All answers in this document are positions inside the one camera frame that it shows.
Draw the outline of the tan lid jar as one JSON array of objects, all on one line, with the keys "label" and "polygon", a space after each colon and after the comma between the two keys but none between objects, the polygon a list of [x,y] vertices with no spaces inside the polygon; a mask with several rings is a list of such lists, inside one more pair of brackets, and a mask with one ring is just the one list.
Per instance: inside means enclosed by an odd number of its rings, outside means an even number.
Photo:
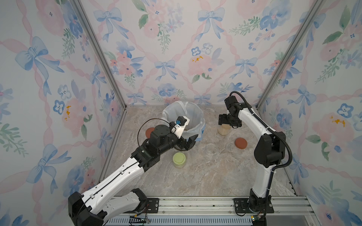
[{"label": "tan lid jar", "polygon": [[231,128],[232,127],[228,124],[222,124],[218,127],[217,131],[220,135],[226,136],[230,133]]}]

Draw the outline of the red jar lid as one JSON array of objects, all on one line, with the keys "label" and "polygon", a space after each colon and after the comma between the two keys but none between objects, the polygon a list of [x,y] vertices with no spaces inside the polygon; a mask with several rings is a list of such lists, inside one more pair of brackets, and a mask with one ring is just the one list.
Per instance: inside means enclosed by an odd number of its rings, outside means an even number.
[{"label": "red jar lid", "polygon": [[234,145],[238,149],[245,149],[248,146],[248,142],[244,138],[239,137],[239,138],[235,139]]}]

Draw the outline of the glass jar with rice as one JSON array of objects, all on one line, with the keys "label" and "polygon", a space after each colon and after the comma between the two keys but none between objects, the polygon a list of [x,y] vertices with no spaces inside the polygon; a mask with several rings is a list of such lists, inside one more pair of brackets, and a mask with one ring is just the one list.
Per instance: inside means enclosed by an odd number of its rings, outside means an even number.
[{"label": "glass jar with rice", "polygon": [[213,143],[205,145],[204,152],[208,157],[216,157],[219,153],[217,146]]}]

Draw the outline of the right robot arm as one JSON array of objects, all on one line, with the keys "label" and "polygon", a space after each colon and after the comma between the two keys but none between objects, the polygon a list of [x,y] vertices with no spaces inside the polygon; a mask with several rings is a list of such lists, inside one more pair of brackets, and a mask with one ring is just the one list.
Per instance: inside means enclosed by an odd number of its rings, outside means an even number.
[{"label": "right robot arm", "polygon": [[274,172],[285,157],[286,147],[282,141],[285,135],[268,126],[249,103],[238,102],[234,95],[229,95],[224,102],[228,113],[219,115],[218,124],[228,124],[232,128],[240,128],[246,124],[258,138],[254,150],[258,168],[247,206],[252,212],[263,212],[269,206],[271,199],[270,189]]}]

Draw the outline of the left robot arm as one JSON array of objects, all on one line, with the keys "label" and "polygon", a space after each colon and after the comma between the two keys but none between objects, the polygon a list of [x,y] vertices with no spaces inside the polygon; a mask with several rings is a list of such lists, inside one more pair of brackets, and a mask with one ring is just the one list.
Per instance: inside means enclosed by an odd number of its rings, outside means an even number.
[{"label": "left robot arm", "polygon": [[123,213],[141,213],[146,210],[147,196],[139,189],[116,197],[128,183],[141,176],[160,161],[161,154],[179,147],[190,150],[198,135],[185,139],[185,127],[158,125],[115,172],[95,187],[68,198],[68,214],[75,226],[102,226]]}]

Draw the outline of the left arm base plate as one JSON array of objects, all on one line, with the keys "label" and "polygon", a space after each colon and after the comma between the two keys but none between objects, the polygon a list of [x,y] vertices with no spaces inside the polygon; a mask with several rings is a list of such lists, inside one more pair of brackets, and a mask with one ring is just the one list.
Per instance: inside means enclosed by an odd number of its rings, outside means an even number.
[{"label": "left arm base plate", "polygon": [[159,198],[146,198],[141,200],[137,208],[134,210],[135,213],[158,213],[159,209]]}]

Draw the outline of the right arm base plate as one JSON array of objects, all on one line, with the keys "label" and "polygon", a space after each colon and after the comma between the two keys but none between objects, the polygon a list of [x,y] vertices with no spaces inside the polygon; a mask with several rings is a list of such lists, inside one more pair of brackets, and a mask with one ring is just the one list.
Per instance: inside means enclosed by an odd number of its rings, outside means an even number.
[{"label": "right arm base plate", "polygon": [[266,212],[274,213],[274,208],[271,203],[271,200],[268,200],[267,206],[265,205],[266,198],[250,200],[249,198],[234,198],[233,204],[235,207],[235,212],[238,214],[244,213],[263,213],[265,208]]}]

